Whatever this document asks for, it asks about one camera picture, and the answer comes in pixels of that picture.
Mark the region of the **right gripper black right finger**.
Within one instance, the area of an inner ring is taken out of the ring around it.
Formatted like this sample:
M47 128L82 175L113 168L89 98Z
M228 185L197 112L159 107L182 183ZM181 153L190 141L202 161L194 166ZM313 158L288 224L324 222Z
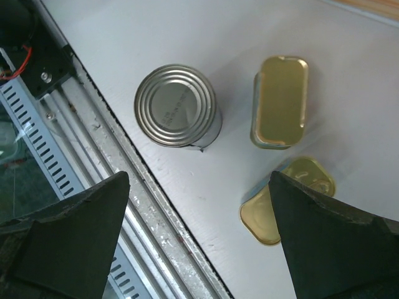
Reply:
M398 221L279 171L269 190L297 298L398 298Z

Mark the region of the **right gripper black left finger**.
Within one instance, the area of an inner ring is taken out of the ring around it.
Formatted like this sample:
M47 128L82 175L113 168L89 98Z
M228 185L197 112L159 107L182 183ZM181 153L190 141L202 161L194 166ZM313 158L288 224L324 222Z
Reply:
M127 172L1 224L1 298L102 298L130 192Z

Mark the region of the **silver round tin can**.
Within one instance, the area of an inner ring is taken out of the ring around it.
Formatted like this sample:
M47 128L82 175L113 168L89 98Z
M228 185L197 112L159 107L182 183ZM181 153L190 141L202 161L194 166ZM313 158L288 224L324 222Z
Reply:
M210 81L193 67L168 64L137 88L136 121L152 142L203 152L219 136L223 116Z

